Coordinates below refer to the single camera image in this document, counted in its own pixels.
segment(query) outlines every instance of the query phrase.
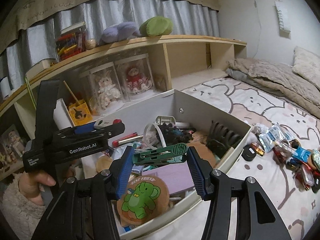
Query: yellow box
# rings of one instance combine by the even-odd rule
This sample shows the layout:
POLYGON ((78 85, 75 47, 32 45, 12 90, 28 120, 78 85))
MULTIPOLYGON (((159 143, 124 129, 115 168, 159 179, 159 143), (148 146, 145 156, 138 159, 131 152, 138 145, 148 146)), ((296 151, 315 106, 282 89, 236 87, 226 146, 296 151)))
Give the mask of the yellow box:
POLYGON ((83 125, 92 121, 92 116, 87 103, 83 99, 79 100, 79 102, 79 106, 77 106, 77 104, 69 106, 70 116, 76 126, 83 125))

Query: white wall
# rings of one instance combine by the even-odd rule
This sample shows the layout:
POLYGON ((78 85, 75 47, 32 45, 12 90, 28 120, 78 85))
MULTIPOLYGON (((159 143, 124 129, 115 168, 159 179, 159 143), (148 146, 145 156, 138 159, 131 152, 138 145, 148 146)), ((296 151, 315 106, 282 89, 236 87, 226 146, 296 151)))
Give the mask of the white wall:
POLYGON ((276 0, 219 0, 220 36, 246 41, 247 56, 293 64, 295 46, 320 55, 320 23, 304 0, 284 2, 291 25, 289 38, 279 35, 276 0))

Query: human hand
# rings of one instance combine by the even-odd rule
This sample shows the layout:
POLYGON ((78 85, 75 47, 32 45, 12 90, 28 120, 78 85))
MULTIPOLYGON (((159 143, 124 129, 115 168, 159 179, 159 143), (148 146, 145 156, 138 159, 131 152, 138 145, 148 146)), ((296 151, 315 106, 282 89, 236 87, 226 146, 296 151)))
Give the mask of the human hand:
POLYGON ((56 184, 55 180, 45 171, 24 172, 19 180, 19 191, 32 203, 43 206, 44 202, 41 197, 38 183, 50 187, 56 184))

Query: toilet paper roll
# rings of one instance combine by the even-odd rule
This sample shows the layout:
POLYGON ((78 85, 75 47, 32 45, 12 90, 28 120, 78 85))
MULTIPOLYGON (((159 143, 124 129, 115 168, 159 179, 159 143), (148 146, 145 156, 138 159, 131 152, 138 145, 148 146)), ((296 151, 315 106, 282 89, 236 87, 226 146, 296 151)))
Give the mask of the toilet paper roll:
POLYGON ((75 126, 62 98, 57 100, 56 109, 53 111, 53 119, 59 130, 75 126))
POLYGON ((11 89, 10 89, 8 77, 4 77, 4 78, 0 81, 0 89, 1 89, 1 93, 2 93, 2 98, 3 98, 3 100, 4 100, 7 96, 9 96, 9 95, 11 94, 11 89))

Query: metal screw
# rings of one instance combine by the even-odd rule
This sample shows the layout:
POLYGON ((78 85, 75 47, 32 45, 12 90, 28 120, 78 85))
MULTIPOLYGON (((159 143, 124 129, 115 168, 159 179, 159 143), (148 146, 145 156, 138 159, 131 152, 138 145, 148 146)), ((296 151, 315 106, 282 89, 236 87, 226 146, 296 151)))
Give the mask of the metal screw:
POLYGON ((70 184, 71 184, 71 183, 74 183, 75 180, 76 180, 75 177, 69 177, 69 178, 67 178, 67 182, 70 183, 70 184))
POLYGON ((221 171, 219 171, 219 170, 213 170, 213 171, 212 171, 212 174, 213 174, 214 176, 220 176, 220 175, 221 175, 221 171))
POLYGON ((109 170, 103 170, 101 171, 101 175, 102 176, 108 176, 110 174, 110 171, 109 170))
POLYGON ((248 177, 247 178, 247 181, 249 182, 249 183, 255 183, 256 182, 256 179, 255 178, 253 178, 253 177, 248 177))

